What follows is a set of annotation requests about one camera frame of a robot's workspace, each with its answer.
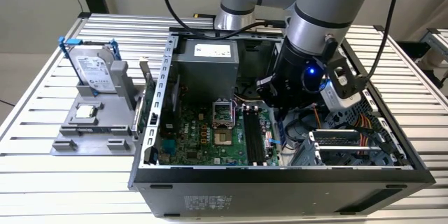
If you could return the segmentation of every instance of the aluminum extrusion table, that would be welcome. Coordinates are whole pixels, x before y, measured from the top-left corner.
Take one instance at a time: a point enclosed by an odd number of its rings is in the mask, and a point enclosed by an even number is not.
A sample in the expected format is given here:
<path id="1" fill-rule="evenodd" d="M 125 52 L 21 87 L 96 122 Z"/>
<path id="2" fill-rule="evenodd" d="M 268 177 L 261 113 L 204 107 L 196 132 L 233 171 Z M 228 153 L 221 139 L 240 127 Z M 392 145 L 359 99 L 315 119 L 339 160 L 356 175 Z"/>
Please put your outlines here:
<path id="1" fill-rule="evenodd" d="M 212 27 L 211 19 L 184 20 L 192 27 Z M 128 75 L 135 83 L 143 83 L 139 58 L 148 57 L 157 77 L 171 26 L 177 23 L 167 17 L 92 14 L 76 20 L 65 37 L 95 41 L 115 38 L 129 64 Z M 352 26 L 347 34 L 367 70 L 381 37 L 383 32 L 373 26 Z M 77 94 L 76 82 L 73 69 L 57 49 L 0 126 L 1 224 L 448 222 L 448 101 L 391 38 L 372 82 L 437 183 L 367 217 L 156 219 L 140 194 L 127 188 L 132 157 L 48 155 Z"/>

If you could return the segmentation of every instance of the robotic arm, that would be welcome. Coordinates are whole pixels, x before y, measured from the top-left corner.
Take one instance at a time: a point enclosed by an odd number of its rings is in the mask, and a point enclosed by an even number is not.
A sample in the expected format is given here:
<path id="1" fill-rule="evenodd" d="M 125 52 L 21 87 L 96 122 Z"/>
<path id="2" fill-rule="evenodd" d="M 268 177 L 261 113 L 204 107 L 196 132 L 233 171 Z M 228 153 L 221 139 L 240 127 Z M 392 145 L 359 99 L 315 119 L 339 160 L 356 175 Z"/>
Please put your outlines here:
<path id="1" fill-rule="evenodd" d="M 217 29 L 235 30 L 221 37 L 204 36 L 176 15 L 169 0 L 168 10 L 181 26 L 201 39 L 227 39 L 241 31 L 273 22 L 255 22 L 255 5 L 285 8 L 292 0 L 221 0 L 215 20 Z M 289 109 L 304 107 L 327 94 L 339 101 L 351 99 L 365 88 L 385 46 L 396 0 L 392 0 L 379 53 L 367 76 L 353 76 L 345 58 L 337 52 L 364 0 L 296 0 L 287 20 L 285 39 L 276 55 L 273 70 L 257 81 L 257 93 L 269 107 L 277 108 L 283 120 Z"/>
<path id="2" fill-rule="evenodd" d="M 271 75 L 257 82 L 257 92 L 268 106 L 279 108 L 283 119 L 291 108 L 316 101 L 331 80 L 341 99 L 357 94 L 367 78 L 353 76 L 345 58 L 336 52 L 364 0 L 296 0 L 287 35 Z M 341 70 L 344 83 L 336 75 Z"/>

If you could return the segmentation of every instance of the hard disk label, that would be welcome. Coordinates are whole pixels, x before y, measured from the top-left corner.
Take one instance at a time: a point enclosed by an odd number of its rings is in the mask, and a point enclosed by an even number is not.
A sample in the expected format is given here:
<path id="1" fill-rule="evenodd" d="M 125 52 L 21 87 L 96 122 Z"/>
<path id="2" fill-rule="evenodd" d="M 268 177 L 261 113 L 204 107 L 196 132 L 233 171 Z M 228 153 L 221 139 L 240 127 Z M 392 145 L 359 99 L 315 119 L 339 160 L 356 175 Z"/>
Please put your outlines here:
<path id="1" fill-rule="evenodd" d="M 231 45 L 197 44 L 195 56 L 231 58 Z"/>
<path id="2" fill-rule="evenodd" d="M 184 196 L 187 210 L 227 210 L 231 207 L 232 195 Z"/>
<path id="3" fill-rule="evenodd" d="M 88 85 L 99 92 L 115 91 L 112 78 L 104 60 L 100 57 L 76 57 L 81 74 L 87 79 Z"/>

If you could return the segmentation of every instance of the blue clip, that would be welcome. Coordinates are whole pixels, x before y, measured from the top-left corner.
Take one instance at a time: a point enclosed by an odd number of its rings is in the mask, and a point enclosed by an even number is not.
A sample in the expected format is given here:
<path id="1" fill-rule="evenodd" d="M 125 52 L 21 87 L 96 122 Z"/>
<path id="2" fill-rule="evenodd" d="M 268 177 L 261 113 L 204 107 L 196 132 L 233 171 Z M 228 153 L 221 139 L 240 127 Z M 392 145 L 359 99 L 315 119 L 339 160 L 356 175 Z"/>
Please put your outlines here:
<path id="1" fill-rule="evenodd" d="M 115 39 L 112 39 L 111 42 L 109 42 L 109 44 L 111 44 L 112 49 L 113 49 L 113 58 L 115 58 L 115 60 L 121 60 L 117 41 Z"/>
<path id="2" fill-rule="evenodd" d="M 275 140 L 272 138 L 269 138 L 269 143 L 281 144 L 281 142 L 279 140 Z"/>
<path id="3" fill-rule="evenodd" d="M 65 41 L 65 44 L 69 46 L 79 46 L 79 45 L 83 45 L 83 40 L 81 39 L 68 39 Z"/>

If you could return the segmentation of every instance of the yellow wire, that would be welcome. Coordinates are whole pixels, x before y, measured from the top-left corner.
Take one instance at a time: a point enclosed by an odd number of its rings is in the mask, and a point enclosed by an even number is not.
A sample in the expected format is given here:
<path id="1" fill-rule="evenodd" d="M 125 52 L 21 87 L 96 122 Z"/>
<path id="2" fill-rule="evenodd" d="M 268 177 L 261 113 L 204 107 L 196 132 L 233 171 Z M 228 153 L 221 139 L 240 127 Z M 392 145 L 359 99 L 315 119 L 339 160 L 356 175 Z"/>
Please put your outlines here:
<path id="1" fill-rule="evenodd" d="M 313 110 L 315 110 L 315 117 L 316 117 L 316 121 L 317 121 L 317 128 L 320 129 L 320 120 L 319 120 L 316 106 L 313 106 Z"/>
<path id="2" fill-rule="evenodd" d="M 369 129 L 371 129 L 371 128 L 372 128 L 372 123 L 371 123 L 371 120 L 368 119 L 368 117 L 367 117 L 367 116 L 364 116 L 364 118 L 365 118 L 365 121 L 367 121 L 367 122 L 368 122 L 368 124 L 369 124 Z"/>

